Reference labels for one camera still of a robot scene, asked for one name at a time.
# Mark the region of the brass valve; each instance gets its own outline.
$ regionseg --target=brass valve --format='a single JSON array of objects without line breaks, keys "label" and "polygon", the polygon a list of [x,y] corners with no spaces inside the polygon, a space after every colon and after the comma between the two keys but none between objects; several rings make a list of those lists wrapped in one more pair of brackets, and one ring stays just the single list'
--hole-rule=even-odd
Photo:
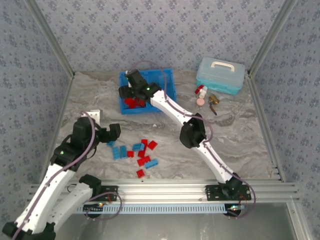
[{"label": "brass valve", "polygon": [[209,103],[213,105],[217,105],[218,103],[220,103],[220,100],[216,97],[216,95],[212,94],[209,97]]},{"label": "brass valve", "polygon": [[217,113],[214,109],[214,107],[212,105],[217,105],[218,103],[220,103],[220,100],[216,97],[216,95],[212,94],[210,97],[209,97],[209,106],[210,106],[210,109],[211,111],[214,113],[214,115],[217,116]]}]

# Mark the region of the toolbox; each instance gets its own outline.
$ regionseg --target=toolbox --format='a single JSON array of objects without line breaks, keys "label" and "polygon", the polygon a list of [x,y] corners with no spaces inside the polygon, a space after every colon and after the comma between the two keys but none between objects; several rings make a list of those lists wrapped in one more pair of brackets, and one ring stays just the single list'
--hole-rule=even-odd
[{"label": "toolbox", "polygon": [[236,95],[244,85],[243,64],[204,57],[196,74],[196,85]]}]

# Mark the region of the patterned wallpaper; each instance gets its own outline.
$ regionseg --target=patterned wallpaper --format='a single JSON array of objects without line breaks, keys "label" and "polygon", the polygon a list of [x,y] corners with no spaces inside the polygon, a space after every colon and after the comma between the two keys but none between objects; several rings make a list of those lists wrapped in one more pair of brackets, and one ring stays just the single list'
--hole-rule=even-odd
[{"label": "patterned wallpaper", "polygon": [[68,82],[23,0],[1,0],[0,229],[39,180]]},{"label": "patterned wallpaper", "polygon": [[255,81],[288,181],[320,239],[320,2],[300,0]]},{"label": "patterned wallpaper", "polygon": [[204,56],[245,64],[283,0],[37,0],[74,71],[139,60],[196,70]]}]

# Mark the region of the case handle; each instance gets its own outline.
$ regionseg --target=case handle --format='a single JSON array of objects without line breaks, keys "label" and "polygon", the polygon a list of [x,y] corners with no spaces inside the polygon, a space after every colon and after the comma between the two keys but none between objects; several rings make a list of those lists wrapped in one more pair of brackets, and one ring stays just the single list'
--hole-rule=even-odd
[{"label": "case handle", "polygon": [[225,62],[221,62],[221,61],[214,61],[212,64],[211,64],[211,67],[214,68],[215,65],[222,65],[222,66],[225,66],[225,67],[229,67],[231,68],[231,72],[234,72],[235,71],[235,66],[229,64],[229,63],[225,63]]}]

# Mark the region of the black mounting plate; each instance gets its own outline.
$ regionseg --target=black mounting plate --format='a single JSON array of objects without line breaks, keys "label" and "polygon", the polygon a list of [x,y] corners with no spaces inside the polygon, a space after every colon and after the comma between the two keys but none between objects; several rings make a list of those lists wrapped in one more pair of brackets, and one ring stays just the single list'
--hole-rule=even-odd
[{"label": "black mounting plate", "polygon": [[[106,193],[106,192],[118,192],[118,186],[101,186],[101,191],[99,194],[103,194],[103,193]],[[112,194],[109,194],[108,195],[104,195],[104,196],[101,196],[101,197],[98,197],[96,198],[94,201],[95,202],[109,202],[109,200],[111,202],[115,202],[117,201],[117,196],[116,195],[112,195]]]},{"label": "black mounting plate", "polygon": [[[106,193],[106,192],[116,192],[118,193],[118,186],[101,186],[101,191],[99,194],[103,194],[103,193]],[[95,202],[115,202],[117,201],[117,196],[116,195],[112,195],[112,194],[109,194],[108,195],[104,195],[104,196],[101,196],[101,197],[98,197],[94,200]],[[98,214],[99,212],[102,212],[104,209],[103,207],[99,207],[99,204],[98,203],[95,203],[95,204],[85,204],[83,205],[83,208],[82,210],[84,212],[88,211],[88,209],[90,208],[90,212],[96,212],[96,213],[92,213],[92,214],[88,214],[88,216],[92,219],[94,218],[97,218],[100,216],[100,214]]]},{"label": "black mounting plate", "polygon": [[219,185],[205,186],[205,193],[208,201],[243,201],[244,199],[241,195],[244,196],[247,201],[252,199],[250,189],[247,185],[241,185],[239,192],[233,198],[224,195]]}]

